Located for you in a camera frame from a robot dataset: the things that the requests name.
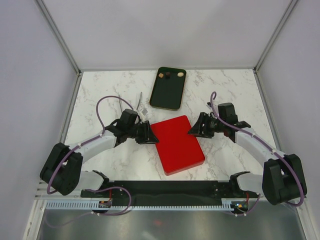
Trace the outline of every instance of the gray wall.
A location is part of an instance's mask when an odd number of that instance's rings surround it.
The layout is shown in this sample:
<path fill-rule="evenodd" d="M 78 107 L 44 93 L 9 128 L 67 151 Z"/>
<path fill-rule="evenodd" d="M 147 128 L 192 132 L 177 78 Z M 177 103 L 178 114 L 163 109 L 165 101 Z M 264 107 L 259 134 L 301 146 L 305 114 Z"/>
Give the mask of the gray wall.
<path fill-rule="evenodd" d="M 0 1 L 0 234 L 22 238 L 76 74 L 32 0 Z"/>
<path fill-rule="evenodd" d="M 284 150 L 302 160 L 320 226 L 320 1 L 299 1 L 258 75 Z"/>
<path fill-rule="evenodd" d="M 290 0 L 44 0 L 81 69 L 254 67 Z"/>

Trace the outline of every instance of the marble table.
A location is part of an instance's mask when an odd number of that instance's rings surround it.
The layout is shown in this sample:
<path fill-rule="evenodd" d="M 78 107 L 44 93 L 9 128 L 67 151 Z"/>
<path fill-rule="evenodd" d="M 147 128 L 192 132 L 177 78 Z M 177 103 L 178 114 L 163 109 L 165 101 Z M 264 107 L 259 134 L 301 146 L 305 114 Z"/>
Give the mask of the marble table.
<path fill-rule="evenodd" d="M 246 121 L 269 144 L 275 145 L 252 70 L 187 70 L 178 111 L 149 105 L 156 74 L 156 70 L 84 72 L 66 143 L 78 143 L 101 130 L 95 108 L 97 101 L 104 96 L 120 94 L 136 107 L 142 92 L 141 105 L 147 110 L 146 119 L 151 124 L 187 115 L 193 125 L 200 112 L 209 112 L 206 103 L 212 91 L 216 91 L 216 105 L 233 103 L 239 121 Z M 105 99 L 100 104 L 99 112 L 104 124 L 109 125 L 121 115 L 119 101 Z M 198 138 L 198 141 L 205 162 L 170 176 L 164 173 L 156 147 L 138 145 L 134 139 L 101 152 L 87 161 L 82 169 L 101 171 L 111 180 L 228 180 L 230 175 L 242 171 L 262 174 L 262 166 L 222 133 L 216 134 L 213 139 Z"/>

